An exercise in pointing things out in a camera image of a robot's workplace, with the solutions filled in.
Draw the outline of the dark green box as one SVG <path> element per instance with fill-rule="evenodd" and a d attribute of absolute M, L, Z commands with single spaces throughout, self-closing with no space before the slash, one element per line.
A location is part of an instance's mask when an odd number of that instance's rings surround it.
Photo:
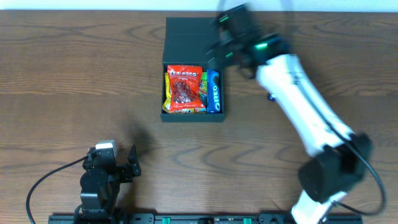
<path fill-rule="evenodd" d="M 216 70 L 219 75 L 221 112 L 218 114 L 169 114 L 160 112 L 163 122 L 222 122 L 225 119 L 224 71 L 208 62 L 214 57 L 211 45 L 220 39 L 212 17 L 168 17 L 162 58 L 163 72 L 168 65 L 193 65 Z"/>

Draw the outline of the Dairy Milk chocolate bar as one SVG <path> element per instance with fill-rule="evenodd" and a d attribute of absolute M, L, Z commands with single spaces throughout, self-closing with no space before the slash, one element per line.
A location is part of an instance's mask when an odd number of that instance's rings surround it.
<path fill-rule="evenodd" d="M 268 95 L 268 100 L 270 100 L 270 101 L 276 101 L 276 98 L 273 97 L 273 95 Z"/>

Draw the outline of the yellow snack bag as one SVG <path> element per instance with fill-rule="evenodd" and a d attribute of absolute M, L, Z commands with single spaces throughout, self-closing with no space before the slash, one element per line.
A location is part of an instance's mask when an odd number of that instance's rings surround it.
<path fill-rule="evenodd" d="M 193 108 L 186 108 L 186 109 L 181 109 L 181 110 L 177 110 L 177 111 L 170 111 L 170 107 L 171 107 L 171 89 L 170 89 L 170 81 L 169 81 L 169 75 L 168 73 L 164 74 L 164 78 L 165 78 L 165 95 L 166 95 L 166 99 L 162 105 L 162 110 L 166 113 L 170 113 L 170 114 L 189 114 L 189 113 L 194 113 L 194 109 Z"/>

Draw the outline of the blue Oreo pack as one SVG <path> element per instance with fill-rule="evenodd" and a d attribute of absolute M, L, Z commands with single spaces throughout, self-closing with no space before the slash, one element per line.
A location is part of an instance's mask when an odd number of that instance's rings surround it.
<path fill-rule="evenodd" d="M 207 113 L 217 114 L 221 111 L 220 99 L 220 75 L 215 70 L 207 70 L 208 90 L 207 90 Z"/>

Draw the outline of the red snack bag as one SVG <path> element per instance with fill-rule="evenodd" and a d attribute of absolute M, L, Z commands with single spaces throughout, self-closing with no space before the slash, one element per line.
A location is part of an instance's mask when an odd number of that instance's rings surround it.
<path fill-rule="evenodd" d="M 169 113 L 203 111 L 205 105 L 199 89 L 203 69 L 192 65 L 169 65 L 167 73 L 171 91 Z"/>

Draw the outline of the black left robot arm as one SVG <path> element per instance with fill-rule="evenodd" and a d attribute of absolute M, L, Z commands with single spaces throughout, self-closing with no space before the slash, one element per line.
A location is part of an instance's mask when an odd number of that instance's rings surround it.
<path fill-rule="evenodd" d="M 113 140 L 91 147 L 83 161 L 85 173 L 80 179 L 81 205 L 75 209 L 73 223 L 121 223 L 125 215 L 116 208 L 120 185 L 141 175 L 136 146 L 127 162 L 116 163 L 117 149 Z"/>

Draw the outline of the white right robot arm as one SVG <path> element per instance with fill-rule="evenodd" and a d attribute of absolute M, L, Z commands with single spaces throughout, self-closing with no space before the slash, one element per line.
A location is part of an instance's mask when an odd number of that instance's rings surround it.
<path fill-rule="evenodd" d="M 211 65 L 238 65 L 249 70 L 269 92 L 297 130 L 310 157 L 298 170 L 302 187 L 290 216 L 295 223 L 322 223 L 365 176 L 371 142 L 355 134 L 328 106 L 311 83 L 289 43 L 265 34 L 247 5 L 219 12 L 214 26 L 220 39 L 213 44 Z"/>

